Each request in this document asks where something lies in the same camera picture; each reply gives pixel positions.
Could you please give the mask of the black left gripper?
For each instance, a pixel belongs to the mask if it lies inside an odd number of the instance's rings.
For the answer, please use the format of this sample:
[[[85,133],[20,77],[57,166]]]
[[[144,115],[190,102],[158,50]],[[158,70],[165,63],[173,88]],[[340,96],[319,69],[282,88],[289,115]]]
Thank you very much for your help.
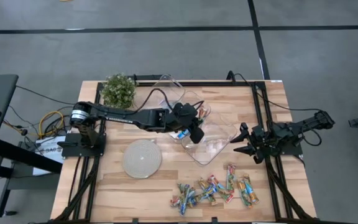
[[[198,117],[198,110],[202,105],[203,101],[193,105],[177,103],[167,115],[167,129],[174,132],[188,130],[191,141],[198,144],[204,136],[201,129],[203,119]]]

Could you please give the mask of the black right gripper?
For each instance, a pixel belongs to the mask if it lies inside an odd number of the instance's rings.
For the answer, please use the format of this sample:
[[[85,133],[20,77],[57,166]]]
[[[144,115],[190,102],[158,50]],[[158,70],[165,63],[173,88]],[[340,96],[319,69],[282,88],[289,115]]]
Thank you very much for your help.
[[[253,156],[253,160],[256,164],[260,164],[269,155],[269,150],[272,145],[268,143],[267,134],[261,125],[254,126],[251,133],[248,132],[248,126],[246,123],[241,123],[241,133],[234,137],[230,143],[243,142],[247,140],[247,145],[235,148],[235,152],[240,152]]]

